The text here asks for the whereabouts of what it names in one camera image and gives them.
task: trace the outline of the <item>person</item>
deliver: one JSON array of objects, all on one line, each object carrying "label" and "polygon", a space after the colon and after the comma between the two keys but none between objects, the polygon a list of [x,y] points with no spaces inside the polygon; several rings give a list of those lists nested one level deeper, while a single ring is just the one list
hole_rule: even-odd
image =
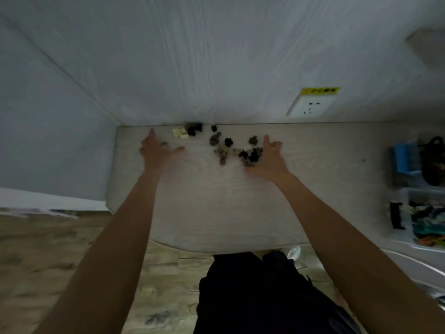
[{"label": "person", "polygon": [[[286,167],[282,143],[264,137],[263,156],[245,171],[272,181],[298,216],[327,273],[366,331],[439,334],[444,312],[381,250],[311,193]],[[144,171],[91,246],[36,334],[120,333],[149,239],[158,181],[184,147],[166,150],[150,130]],[[200,333],[358,333],[348,314],[271,252],[214,256],[200,284]]]}]

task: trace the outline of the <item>black pants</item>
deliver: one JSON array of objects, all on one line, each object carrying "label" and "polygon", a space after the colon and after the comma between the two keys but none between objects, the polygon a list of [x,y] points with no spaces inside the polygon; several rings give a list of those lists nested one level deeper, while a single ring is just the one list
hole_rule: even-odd
[{"label": "black pants", "polygon": [[199,283],[194,334],[360,333],[341,307],[274,251],[215,255]]}]

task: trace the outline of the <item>white wall socket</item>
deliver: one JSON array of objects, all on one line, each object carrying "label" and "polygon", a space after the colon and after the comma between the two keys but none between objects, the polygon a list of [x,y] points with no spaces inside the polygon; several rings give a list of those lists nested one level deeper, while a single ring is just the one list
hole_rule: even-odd
[{"label": "white wall socket", "polygon": [[333,94],[318,94],[315,91],[311,94],[305,94],[307,90],[303,89],[301,94],[298,96],[297,100],[290,108],[287,116],[290,118],[314,118],[320,117],[326,109],[328,109],[331,104],[337,98],[338,88],[335,88],[336,91]]}]

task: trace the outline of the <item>gray wall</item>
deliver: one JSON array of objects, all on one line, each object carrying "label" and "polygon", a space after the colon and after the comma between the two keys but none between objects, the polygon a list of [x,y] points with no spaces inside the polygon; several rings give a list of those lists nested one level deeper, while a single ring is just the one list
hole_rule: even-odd
[{"label": "gray wall", "polygon": [[445,0],[0,0],[1,12],[127,125],[445,119],[445,73],[405,39]]},{"label": "gray wall", "polygon": [[101,110],[0,18],[1,187],[104,200],[117,123]]}]

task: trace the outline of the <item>person's right arm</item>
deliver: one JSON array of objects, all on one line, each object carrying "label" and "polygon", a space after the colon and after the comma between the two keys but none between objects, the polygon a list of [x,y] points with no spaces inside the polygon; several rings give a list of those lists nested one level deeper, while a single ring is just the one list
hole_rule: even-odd
[{"label": "person's right arm", "polygon": [[264,137],[247,173],[277,185],[327,273],[370,334],[443,333],[445,313],[377,246],[308,190],[286,167],[281,142]]}]

